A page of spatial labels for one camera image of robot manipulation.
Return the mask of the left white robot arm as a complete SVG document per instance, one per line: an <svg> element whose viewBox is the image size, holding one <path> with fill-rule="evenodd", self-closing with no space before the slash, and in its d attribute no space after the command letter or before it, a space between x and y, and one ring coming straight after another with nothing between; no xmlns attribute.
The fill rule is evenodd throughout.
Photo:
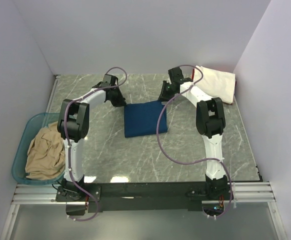
<svg viewBox="0 0 291 240"><path fill-rule="evenodd" d="M84 190L82 169L82 148L89 132L90 109L107 101L113 107L127 105L119 86L119 79L106 73L102 81L90 91L75 99L65 99L61 104L57 131L63 139L65 150L65 170L61 181L62 190L68 194L80 195Z"/></svg>

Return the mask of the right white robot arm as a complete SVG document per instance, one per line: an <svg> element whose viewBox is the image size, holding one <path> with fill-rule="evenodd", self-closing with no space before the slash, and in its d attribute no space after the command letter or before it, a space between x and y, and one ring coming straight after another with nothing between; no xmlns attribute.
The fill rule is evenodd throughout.
<svg viewBox="0 0 291 240"><path fill-rule="evenodd" d="M179 96L185 97L196 108L195 125L205 147L205 190L193 191L211 200L219 200L229 191L227 169L224 166L222 139L226 127L221 98L211 97L196 86L196 82L184 77L181 68L168 70L169 80L163 81L158 100L171 103Z"/></svg>

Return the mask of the blue t shirt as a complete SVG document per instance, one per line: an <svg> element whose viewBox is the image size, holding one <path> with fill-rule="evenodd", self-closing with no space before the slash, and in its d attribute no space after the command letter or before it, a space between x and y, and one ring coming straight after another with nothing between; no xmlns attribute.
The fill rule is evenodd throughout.
<svg viewBox="0 0 291 240"><path fill-rule="evenodd" d="M155 135L164 105L156 100L132 103L124 107L124 136L126 138Z"/></svg>

